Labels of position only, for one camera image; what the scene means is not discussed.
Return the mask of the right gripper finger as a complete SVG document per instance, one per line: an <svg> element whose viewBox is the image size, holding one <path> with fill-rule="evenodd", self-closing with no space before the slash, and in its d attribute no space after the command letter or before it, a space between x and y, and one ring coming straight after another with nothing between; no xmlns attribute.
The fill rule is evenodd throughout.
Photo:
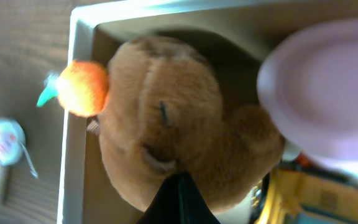
<svg viewBox="0 0 358 224"><path fill-rule="evenodd" d="M171 175L160 186L137 224L219 224L187 172Z"/></svg>

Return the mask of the brown plush capybara toy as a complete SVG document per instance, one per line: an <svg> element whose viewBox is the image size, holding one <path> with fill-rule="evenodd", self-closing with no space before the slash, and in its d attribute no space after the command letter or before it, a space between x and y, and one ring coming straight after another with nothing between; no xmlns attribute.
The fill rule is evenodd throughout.
<svg viewBox="0 0 358 224"><path fill-rule="evenodd" d="M37 106L52 98L94 118L112 186L147 210L162 182L187 172L213 213L241 203L281 160L284 140L259 105L224 114L209 62L191 45L160 35L123 43L107 66L74 60L47 81Z"/></svg>

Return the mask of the yellow grey toy truck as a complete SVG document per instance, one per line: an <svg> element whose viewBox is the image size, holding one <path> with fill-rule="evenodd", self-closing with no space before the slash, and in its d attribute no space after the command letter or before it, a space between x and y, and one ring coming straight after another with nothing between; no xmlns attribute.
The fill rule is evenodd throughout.
<svg viewBox="0 0 358 224"><path fill-rule="evenodd" d="M263 179L251 223L358 223L358 183L289 169Z"/></svg>

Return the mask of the white pink plush duck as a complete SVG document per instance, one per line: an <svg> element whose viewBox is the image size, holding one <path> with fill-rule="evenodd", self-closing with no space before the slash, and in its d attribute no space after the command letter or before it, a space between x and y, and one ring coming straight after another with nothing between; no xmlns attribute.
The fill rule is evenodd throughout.
<svg viewBox="0 0 358 224"><path fill-rule="evenodd" d="M358 18L289 35L262 63L257 93L302 153L358 177Z"/></svg>

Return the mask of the pig face rattle drum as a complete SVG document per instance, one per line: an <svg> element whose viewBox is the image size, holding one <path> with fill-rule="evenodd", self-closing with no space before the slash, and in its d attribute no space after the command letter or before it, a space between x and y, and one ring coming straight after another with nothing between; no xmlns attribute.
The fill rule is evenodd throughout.
<svg viewBox="0 0 358 224"><path fill-rule="evenodd" d="M39 177L25 146L26 137L21 125L14 119L0 118L0 206L6 191L8 172L25 156L30 173Z"/></svg>

